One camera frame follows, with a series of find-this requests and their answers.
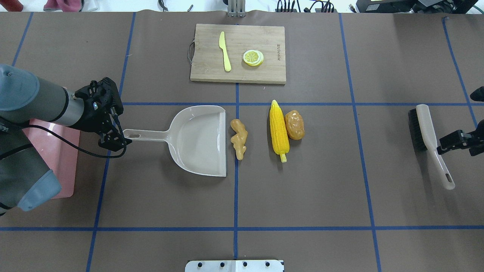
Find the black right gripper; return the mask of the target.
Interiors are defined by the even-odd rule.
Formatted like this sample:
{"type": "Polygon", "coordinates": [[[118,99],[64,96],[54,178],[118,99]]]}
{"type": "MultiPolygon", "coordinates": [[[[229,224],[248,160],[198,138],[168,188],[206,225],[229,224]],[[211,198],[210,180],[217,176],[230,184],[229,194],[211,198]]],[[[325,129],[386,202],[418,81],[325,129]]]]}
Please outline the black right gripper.
{"type": "Polygon", "coordinates": [[[444,155],[451,150],[469,149],[470,156],[477,156],[484,152],[484,121],[481,120],[474,131],[469,132],[470,138],[465,139],[462,130],[453,131],[442,137],[437,153],[444,155]]]}

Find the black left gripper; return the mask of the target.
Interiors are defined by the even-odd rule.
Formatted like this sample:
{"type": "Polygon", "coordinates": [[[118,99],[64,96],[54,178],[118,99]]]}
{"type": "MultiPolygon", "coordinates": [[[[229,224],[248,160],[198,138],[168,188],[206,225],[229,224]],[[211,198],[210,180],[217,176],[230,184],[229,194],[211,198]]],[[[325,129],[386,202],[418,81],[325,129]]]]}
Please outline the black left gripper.
{"type": "Polygon", "coordinates": [[[123,105],[116,83],[109,77],[99,81],[92,80],[89,85],[80,88],[74,97],[84,103],[83,114],[74,124],[74,129],[91,133],[101,133],[98,145],[106,150],[117,152],[132,143],[123,138],[119,129],[113,125],[110,114],[123,113],[123,105]]]}

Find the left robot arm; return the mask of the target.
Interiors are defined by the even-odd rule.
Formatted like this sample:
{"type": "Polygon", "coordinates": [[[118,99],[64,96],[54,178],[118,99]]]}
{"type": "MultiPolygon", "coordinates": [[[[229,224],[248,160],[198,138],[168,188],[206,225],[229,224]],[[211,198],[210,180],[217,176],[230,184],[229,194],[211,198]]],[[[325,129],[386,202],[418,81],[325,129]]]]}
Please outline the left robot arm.
{"type": "Polygon", "coordinates": [[[116,83],[109,77],[92,80],[75,92],[11,65],[0,66],[1,119],[1,215],[18,207],[30,211],[62,190],[54,171],[38,153],[24,130],[45,131],[76,150],[93,157],[51,129],[31,123],[32,119],[54,123],[77,131],[95,133],[101,148],[120,154],[132,143],[121,127],[123,103],[116,83]]]}

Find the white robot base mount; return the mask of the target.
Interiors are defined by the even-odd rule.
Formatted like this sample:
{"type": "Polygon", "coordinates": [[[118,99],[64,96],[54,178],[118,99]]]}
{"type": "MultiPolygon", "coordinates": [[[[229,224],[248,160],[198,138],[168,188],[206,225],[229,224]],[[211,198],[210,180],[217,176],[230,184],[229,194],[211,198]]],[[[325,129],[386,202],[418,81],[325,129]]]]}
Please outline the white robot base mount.
{"type": "Polygon", "coordinates": [[[185,272],[284,272],[283,260],[193,260],[185,272]]]}

